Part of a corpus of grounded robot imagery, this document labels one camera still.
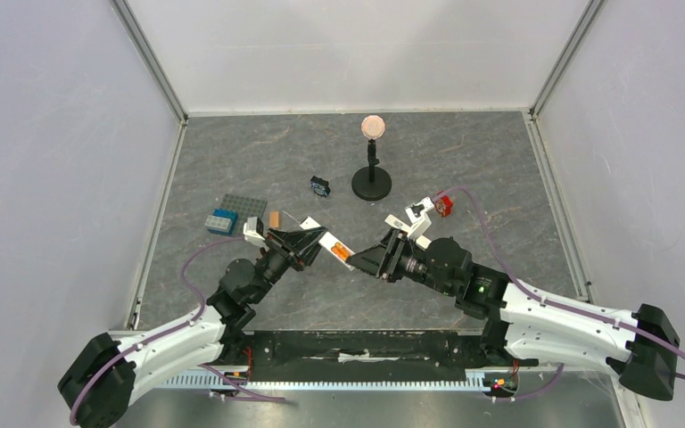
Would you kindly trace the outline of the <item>white remote control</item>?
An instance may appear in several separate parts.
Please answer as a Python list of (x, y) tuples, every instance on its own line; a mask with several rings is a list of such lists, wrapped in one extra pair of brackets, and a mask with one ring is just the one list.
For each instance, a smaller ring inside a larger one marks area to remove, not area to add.
[[(308, 230), (312, 228), (318, 228), (321, 227), (321, 225), (312, 217), (306, 217), (301, 223), (300, 223), (300, 228), (303, 230)], [(338, 259), (333, 253), (332, 253), (332, 248), (335, 243), (342, 243), (344, 244), (341, 240), (339, 240), (336, 236), (334, 236), (332, 233), (329, 231), (326, 231), (320, 238), (319, 244), (325, 249), (329, 254), (331, 254), (336, 260), (338, 260), (341, 264), (343, 264), (348, 270), (353, 271), (355, 269), (354, 266), (352, 266), (349, 262), (348, 259), (355, 254), (355, 252), (349, 248), (346, 244), (350, 251), (351, 255), (349, 258), (347, 258), (345, 261), (342, 261)]]

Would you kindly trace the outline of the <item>white remote battery cover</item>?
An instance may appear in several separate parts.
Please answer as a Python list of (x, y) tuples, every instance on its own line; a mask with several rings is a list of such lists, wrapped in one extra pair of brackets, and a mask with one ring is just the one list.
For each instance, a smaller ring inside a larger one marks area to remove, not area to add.
[(432, 221), (427, 214), (424, 214), (410, 226), (393, 215), (389, 215), (385, 219), (385, 223), (392, 228), (404, 232), (406, 237), (422, 250), (426, 250), (432, 243), (432, 241), (425, 236), (426, 230), (432, 224)]

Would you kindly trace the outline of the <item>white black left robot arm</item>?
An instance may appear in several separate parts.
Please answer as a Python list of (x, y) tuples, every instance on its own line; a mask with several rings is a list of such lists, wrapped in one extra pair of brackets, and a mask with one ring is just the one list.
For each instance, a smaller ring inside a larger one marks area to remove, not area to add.
[(195, 289), (195, 310), (126, 339), (99, 333), (88, 341), (57, 384), (70, 409), (70, 424), (110, 427), (148, 391), (192, 367), (238, 361), (244, 327), (259, 303), (290, 269), (309, 267), (323, 249), (323, 226), (269, 229), (255, 234), (256, 260), (234, 259), (206, 297)]

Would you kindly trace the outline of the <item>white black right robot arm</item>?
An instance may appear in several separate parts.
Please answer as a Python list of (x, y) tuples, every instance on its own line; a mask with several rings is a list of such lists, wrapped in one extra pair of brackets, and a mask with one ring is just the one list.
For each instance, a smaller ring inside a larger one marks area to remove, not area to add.
[(492, 364), (514, 358), (586, 367), (641, 396), (673, 399), (678, 358), (658, 341), (677, 347), (680, 338), (656, 306), (610, 309), (513, 283), (475, 264), (451, 237), (421, 248), (398, 229), (347, 262), (386, 282), (407, 278), (454, 298), (457, 309), (484, 321), (479, 350)]

